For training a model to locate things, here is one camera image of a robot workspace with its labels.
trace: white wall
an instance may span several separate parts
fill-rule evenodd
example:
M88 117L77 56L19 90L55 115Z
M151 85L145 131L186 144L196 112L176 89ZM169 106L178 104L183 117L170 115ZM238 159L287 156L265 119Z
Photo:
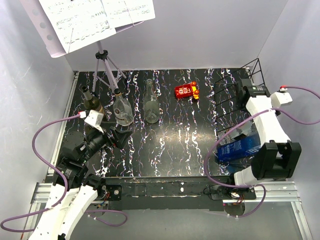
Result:
M153 0L155 19L102 46L124 70L240 67L257 57L287 1ZM96 52L92 44L66 58L94 71Z
M39 127L63 116L73 72L53 59L18 0L0 0L0 221L26 214L36 182L47 167L33 153ZM41 133L36 146L50 160L59 124ZM23 229L26 219L7 223ZM0 239L20 239L0 229Z
M270 91L281 85L311 88L320 93L320 1L289 0L259 55ZM320 100L290 89L293 103L284 107L303 121L320 118ZM281 117L281 125L302 155L293 175L314 239L320 239L320 124L300 125Z

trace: bottle cap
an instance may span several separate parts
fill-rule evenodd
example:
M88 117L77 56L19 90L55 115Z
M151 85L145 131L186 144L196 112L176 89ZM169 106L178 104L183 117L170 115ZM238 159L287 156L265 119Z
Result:
M115 94L116 96L121 95L120 89L119 89L119 88L116 88L116 89L114 90L114 94Z

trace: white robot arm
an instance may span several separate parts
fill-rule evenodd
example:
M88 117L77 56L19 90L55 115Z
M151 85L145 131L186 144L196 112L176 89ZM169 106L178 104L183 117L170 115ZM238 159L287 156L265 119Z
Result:
M238 101L253 116L272 107L289 105L292 98L287 89L269 94L265 86L244 86L237 93ZM261 148L254 156L251 166L234 174L234 184L256 185L273 178L290 178L301 154L301 146L291 142L286 135L275 110L254 118Z
M29 240L69 240L70 236L88 206L108 191L106 180L90 174L85 180L88 168L85 165L104 146L123 149L132 131L117 131L110 127L113 137L109 137L100 127L103 114L91 110L85 123L90 125L81 143L73 149L62 148L57 168L68 181L67 192L60 204L51 206L66 191L62 177L55 173L45 211Z

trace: blue box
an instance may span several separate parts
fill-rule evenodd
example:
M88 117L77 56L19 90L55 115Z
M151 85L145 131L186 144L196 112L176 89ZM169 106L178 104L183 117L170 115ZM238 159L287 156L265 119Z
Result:
M233 160L252 156L257 153L259 149L259 134L255 134L218 147L217 157L219 162L228 163Z

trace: wine bottle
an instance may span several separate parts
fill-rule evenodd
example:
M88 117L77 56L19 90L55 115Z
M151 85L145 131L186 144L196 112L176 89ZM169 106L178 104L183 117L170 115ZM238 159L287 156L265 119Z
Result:
M83 105L85 107L85 109L87 110L95 110L99 113L103 114L103 117L105 117L105 110L102 107L99 98L97 98L96 96L92 96L90 91L88 90L87 86L83 86L81 88L82 93L84 95L84 102Z
M159 101L155 94L153 80L148 79L146 81L146 91L143 96L143 111L144 119L150 123L154 124L158 122L160 118L160 107Z
M132 108L130 102L122 97L119 88L114 90L115 101L113 103L113 112L118 124L122 126L129 126L134 121Z

